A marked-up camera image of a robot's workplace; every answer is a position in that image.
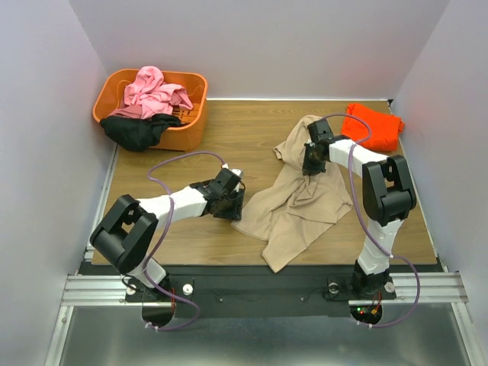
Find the beige t shirt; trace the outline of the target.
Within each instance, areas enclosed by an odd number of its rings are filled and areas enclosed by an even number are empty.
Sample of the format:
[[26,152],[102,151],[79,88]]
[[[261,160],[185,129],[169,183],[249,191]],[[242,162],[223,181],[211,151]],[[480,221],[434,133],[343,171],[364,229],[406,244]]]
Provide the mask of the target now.
[[274,148],[284,165],[274,184],[254,194],[242,209],[242,218],[233,227],[248,236],[267,242],[262,257],[277,273],[333,227],[351,209],[352,199],[340,168],[327,163],[317,175],[302,173],[307,127],[317,116],[302,117]]

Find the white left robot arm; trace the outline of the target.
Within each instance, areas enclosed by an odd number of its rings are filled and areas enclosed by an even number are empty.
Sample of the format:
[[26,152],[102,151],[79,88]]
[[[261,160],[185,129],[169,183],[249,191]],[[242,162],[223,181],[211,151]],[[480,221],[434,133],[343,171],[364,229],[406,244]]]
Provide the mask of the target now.
[[153,198],[137,200],[125,194],[105,214],[89,242],[119,274],[137,279],[152,300],[162,300],[170,283],[165,269],[148,253],[155,232],[168,232],[167,223],[205,215],[239,220],[244,194],[241,185],[230,191],[212,190],[209,181]]

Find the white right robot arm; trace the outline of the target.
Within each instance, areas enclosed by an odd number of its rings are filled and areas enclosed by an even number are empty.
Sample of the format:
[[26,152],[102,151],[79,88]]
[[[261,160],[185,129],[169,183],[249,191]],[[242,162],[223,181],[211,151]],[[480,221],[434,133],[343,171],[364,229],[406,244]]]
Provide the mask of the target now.
[[389,281],[393,244],[416,207],[416,192],[403,156],[372,152],[342,137],[304,144],[302,171],[317,175],[331,162],[348,169],[353,205],[365,240],[355,263],[351,289],[369,297]]

